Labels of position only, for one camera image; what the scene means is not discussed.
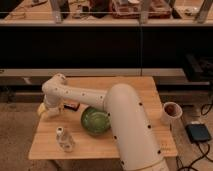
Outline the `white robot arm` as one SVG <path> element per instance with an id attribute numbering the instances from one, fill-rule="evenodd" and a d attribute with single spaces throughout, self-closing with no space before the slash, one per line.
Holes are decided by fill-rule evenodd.
<path id="1" fill-rule="evenodd" d="M 124 171 L 169 171 L 141 97 L 129 82 L 93 78 L 85 86 L 69 84 L 63 74 L 43 83 L 44 105 L 58 114 L 62 99 L 74 100 L 109 115 Z"/>

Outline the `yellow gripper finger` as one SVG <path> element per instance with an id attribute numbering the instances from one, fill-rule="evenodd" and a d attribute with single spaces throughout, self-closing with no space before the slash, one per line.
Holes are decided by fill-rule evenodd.
<path id="1" fill-rule="evenodd" d="M 41 103 L 40 106 L 38 107 L 37 114 L 39 116 L 41 116 L 46 111 L 47 111 L 47 109 L 46 109 L 45 105 L 43 103 Z"/>

